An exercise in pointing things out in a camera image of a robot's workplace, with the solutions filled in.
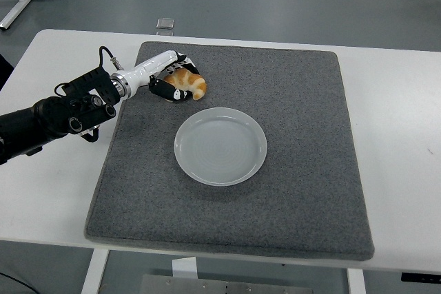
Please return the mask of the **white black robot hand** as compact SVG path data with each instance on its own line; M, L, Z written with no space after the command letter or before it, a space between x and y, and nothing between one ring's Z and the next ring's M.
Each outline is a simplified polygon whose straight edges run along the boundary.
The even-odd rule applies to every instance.
M164 51L130 70L118 69L111 81L121 98L132 98L140 87L170 102L188 97L199 100L207 91L207 83L192 60L174 50Z

